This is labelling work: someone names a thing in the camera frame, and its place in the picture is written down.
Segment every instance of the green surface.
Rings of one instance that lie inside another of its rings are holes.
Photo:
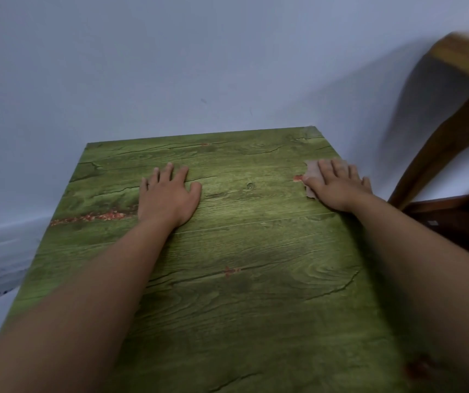
[[[335,155],[314,127],[88,144],[11,315],[132,227],[140,178],[172,161],[203,184],[201,203],[169,239],[105,390],[407,391],[416,349],[360,226],[293,182],[304,160]],[[111,210],[124,218],[68,222]]]

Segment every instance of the gray wall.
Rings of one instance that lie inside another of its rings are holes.
[[[388,197],[469,96],[419,63],[453,30],[469,0],[0,0],[3,257],[30,259],[91,141],[316,125]],[[464,193],[469,150],[421,199]]]

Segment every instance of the hand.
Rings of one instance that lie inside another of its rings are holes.
[[[338,211],[353,212],[356,200],[372,195],[369,178],[360,179],[356,165],[347,165],[339,159],[319,160],[318,166],[325,184],[319,178],[304,178],[323,204]]]
[[[172,228],[183,225],[196,211],[200,202],[201,184],[193,182],[191,190],[185,189],[189,167],[183,166],[171,180],[173,165],[169,163],[160,172],[154,168],[147,180],[141,178],[139,186],[138,220],[159,218]]]

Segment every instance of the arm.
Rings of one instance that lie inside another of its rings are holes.
[[[140,185],[138,224],[0,334],[0,392],[94,390],[113,365],[156,259],[201,185],[172,164]]]
[[[469,252],[375,197],[356,166],[336,159],[319,166],[327,185],[305,183],[323,203],[355,214],[436,342],[469,375]]]

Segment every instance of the chair leg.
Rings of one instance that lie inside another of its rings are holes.
[[[469,99],[444,121],[400,178],[389,204],[403,210],[457,154],[469,147]]]

